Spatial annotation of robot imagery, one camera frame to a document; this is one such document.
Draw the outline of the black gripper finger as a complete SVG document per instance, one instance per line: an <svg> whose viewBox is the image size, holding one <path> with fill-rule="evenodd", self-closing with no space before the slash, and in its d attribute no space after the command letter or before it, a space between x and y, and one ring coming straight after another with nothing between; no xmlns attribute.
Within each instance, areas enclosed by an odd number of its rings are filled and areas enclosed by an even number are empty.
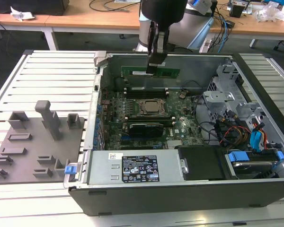
<svg viewBox="0 0 284 227"><path fill-rule="evenodd" d="M151 22L148 35L148 61L146 73L156 74L158 65L162 64L168 54L169 28L163 29L157 23Z"/></svg>

